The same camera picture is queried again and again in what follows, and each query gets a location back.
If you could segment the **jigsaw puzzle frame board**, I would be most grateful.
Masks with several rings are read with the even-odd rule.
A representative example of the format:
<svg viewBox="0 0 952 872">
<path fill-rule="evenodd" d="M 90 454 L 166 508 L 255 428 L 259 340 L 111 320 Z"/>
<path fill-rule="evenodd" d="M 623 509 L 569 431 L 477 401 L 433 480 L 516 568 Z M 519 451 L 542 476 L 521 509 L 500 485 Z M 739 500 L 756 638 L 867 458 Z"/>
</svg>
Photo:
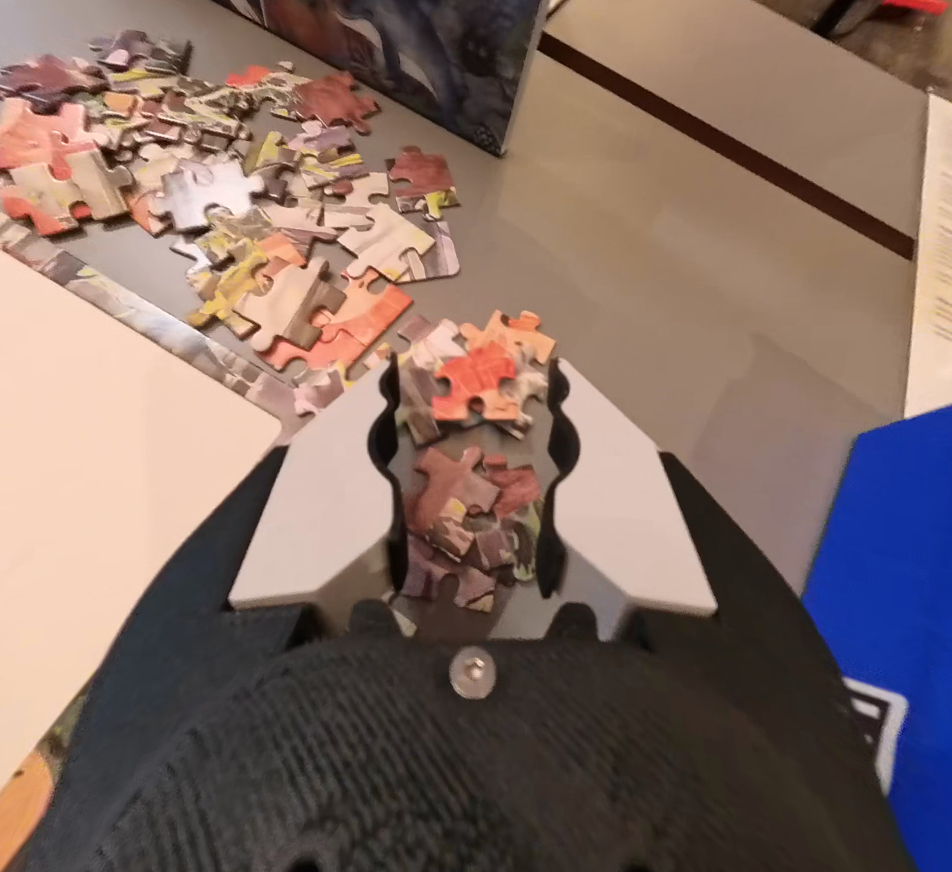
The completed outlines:
<svg viewBox="0 0 952 872">
<path fill-rule="evenodd" d="M 291 386 L 2 215 L 2 866 L 41 743 L 174 550 L 299 428 Z"/>
</svg>

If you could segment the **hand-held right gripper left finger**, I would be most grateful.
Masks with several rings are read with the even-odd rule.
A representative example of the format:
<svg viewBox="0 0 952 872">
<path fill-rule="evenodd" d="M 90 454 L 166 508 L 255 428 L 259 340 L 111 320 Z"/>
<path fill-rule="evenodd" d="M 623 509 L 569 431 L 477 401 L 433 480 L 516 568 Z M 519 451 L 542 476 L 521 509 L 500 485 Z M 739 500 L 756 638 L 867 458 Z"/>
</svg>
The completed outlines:
<svg viewBox="0 0 952 872">
<path fill-rule="evenodd" d="M 233 609 L 351 609 L 403 583 L 396 359 L 368 370 L 288 448 L 232 584 Z"/>
</svg>

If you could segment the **blue plastic bin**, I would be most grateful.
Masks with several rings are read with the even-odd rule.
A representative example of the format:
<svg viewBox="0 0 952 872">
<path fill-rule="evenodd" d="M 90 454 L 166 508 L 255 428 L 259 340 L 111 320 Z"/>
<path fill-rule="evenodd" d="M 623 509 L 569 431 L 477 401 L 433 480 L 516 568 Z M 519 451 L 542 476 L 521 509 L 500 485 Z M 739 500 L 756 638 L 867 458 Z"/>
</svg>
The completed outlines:
<svg viewBox="0 0 952 872">
<path fill-rule="evenodd" d="M 920 870 L 951 869 L 951 409 L 856 439 L 803 593 Z"/>
</svg>

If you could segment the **printed paper sheet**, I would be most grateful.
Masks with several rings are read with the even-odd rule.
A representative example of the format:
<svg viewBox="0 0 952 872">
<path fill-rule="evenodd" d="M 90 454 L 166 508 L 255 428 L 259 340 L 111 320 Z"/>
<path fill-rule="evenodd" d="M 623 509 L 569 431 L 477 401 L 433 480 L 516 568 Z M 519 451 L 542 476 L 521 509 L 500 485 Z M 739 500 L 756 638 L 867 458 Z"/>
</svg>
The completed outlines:
<svg viewBox="0 0 952 872">
<path fill-rule="evenodd" d="M 951 104 L 927 97 L 915 286 L 903 415 L 951 404 Z"/>
</svg>

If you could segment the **pile of jigsaw puzzle pieces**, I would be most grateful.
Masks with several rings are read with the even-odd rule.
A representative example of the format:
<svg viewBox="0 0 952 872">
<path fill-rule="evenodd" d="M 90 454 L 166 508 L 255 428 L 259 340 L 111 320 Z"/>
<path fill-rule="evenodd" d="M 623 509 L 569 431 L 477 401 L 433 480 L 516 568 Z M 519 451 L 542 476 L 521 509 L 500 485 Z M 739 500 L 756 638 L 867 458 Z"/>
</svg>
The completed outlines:
<svg viewBox="0 0 952 872">
<path fill-rule="evenodd" d="M 2 249 L 267 411 L 287 444 L 367 370 L 396 360 L 396 426 L 429 484 L 407 501 L 402 594 L 488 612 L 537 579 L 541 488 L 530 464 L 435 445 L 489 423 L 523 439 L 556 347 L 541 319 L 420 314 L 410 284 L 456 277 L 446 159 L 406 145 L 383 171 L 353 132 L 378 112 L 346 71 L 293 63 L 225 83 L 190 77 L 189 42 L 122 30 L 94 62 L 2 67 Z"/>
</svg>

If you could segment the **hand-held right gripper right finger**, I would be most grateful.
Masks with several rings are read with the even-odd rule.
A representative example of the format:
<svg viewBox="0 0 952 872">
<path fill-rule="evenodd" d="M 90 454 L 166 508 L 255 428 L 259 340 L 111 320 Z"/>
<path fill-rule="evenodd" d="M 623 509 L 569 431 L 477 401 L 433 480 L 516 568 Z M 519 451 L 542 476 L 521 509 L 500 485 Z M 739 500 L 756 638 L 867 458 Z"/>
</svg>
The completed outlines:
<svg viewBox="0 0 952 872">
<path fill-rule="evenodd" d="M 569 361 L 549 366 L 548 455 L 536 547 L 541 606 L 624 621 L 646 608 L 710 618 L 718 604 L 660 458 L 641 428 Z"/>
</svg>

